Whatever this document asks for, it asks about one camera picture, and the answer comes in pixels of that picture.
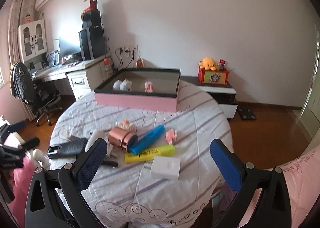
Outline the small pink block toy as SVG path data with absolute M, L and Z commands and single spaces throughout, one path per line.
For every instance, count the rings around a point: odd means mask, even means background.
M 165 140 L 168 144 L 173 144 L 177 140 L 177 132 L 174 129 L 170 129 L 165 134 Z

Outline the low black white cabinet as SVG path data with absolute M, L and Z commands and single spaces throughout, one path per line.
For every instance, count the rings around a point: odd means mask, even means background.
M 238 102 L 235 98 L 236 90 L 229 83 L 226 85 L 200 83 L 196 76 L 182 76 L 181 80 L 192 83 L 207 92 L 216 100 L 228 120 L 234 118 Z

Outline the white desk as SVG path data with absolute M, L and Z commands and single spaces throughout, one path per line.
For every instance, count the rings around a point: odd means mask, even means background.
M 33 80 L 43 80 L 44 82 L 68 79 L 73 95 L 76 100 L 81 99 L 86 94 L 95 90 L 109 77 L 106 75 L 103 60 L 111 59 L 110 54 L 100 56 L 99 58 L 81 61 L 75 66 L 58 65 L 53 68 L 46 68 L 35 73 Z

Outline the orange cap water bottle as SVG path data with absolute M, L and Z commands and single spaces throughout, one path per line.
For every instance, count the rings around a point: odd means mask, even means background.
M 103 60 L 103 62 L 104 62 L 104 68 L 105 68 L 105 71 L 106 71 L 106 75 L 108 77 L 112 76 L 113 70 L 112 70 L 112 65 L 111 65 L 111 59 L 109 57 L 105 58 Z

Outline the yellow octopus plush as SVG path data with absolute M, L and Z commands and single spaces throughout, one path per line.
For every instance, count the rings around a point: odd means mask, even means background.
M 216 71 L 216 62 L 213 58 L 205 57 L 199 62 L 199 68 L 204 70 Z

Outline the blue highlighter marker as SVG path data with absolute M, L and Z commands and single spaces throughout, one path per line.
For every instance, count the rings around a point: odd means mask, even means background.
M 130 147 L 129 152 L 133 155 L 138 155 L 145 150 L 148 146 L 156 142 L 162 134 L 165 132 L 164 125 L 159 125 L 156 128 L 149 131 L 142 139 Z

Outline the white power adapter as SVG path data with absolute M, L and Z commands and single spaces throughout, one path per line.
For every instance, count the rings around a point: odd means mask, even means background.
M 180 175 L 180 158 L 156 156 L 150 174 L 153 178 L 177 181 Z

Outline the rose gold cylinder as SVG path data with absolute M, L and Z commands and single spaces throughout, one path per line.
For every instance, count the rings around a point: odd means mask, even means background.
M 128 130 L 114 127 L 109 131 L 108 141 L 114 147 L 129 152 L 130 148 L 138 141 L 138 136 Z

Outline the white round figurine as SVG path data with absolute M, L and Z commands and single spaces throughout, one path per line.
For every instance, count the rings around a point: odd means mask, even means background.
M 122 84 L 122 81 L 121 80 L 117 80 L 116 82 L 114 82 L 113 84 L 113 89 L 114 90 L 121 90 L 121 84 Z

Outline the doll figure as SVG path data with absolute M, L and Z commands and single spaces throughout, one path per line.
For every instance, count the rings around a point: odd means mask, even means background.
M 31 15 L 30 15 L 30 13 L 27 13 L 27 15 L 25 16 L 24 23 L 25 24 L 31 23 Z

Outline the beige curtain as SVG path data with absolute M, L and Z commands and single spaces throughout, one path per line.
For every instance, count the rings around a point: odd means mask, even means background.
M 36 0 L 12 0 L 11 2 L 8 20 L 8 48 L 11 65 L 21 61 L 18 46 L 18 27 L 25 24 L 27 13 L 31 15 L 31 22 L 35 21 L 37 17 L 35 2 Z

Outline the yellow highlighter marker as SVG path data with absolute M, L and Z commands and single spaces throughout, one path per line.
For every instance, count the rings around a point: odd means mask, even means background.
M 138 155 L 133 155 L 132 153 L 126 153 L 124 155 L 124 161 L 127 164 L 136 162 L 152 161 L 156 156 L 173 156 L 176 150 L 174 145 L 165 145 L 161 147 L 154 147 L 145 149 Z

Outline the black office chair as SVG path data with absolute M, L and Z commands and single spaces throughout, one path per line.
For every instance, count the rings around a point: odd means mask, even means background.
M 15 98 L 28 106 L 37 117 L 36 125 L 40 126 L 40 120 L 47 117 L 47 124 L 52 125 L 50 114 L 62 110 L 57 103 L 61 100 L 60 92 L 49 82 L 42 80 L 33 81 L 31 75 L 22 62 L 15 62 L 10 69 L 10 92 Z

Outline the white glass door cabinet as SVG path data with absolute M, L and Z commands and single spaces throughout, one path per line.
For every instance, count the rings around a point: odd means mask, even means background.
M 18 27 L 18 45 L 22 62 L 47 52 L 47 38 L 44 19 Z

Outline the black remote control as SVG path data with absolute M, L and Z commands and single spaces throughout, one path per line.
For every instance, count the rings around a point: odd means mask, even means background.
M 86 138 L 74 137 L 69 142 L 51 145 L 48 148 L 47 155 L 50 159 L 77 158 L 85 151 L 87 142 Z

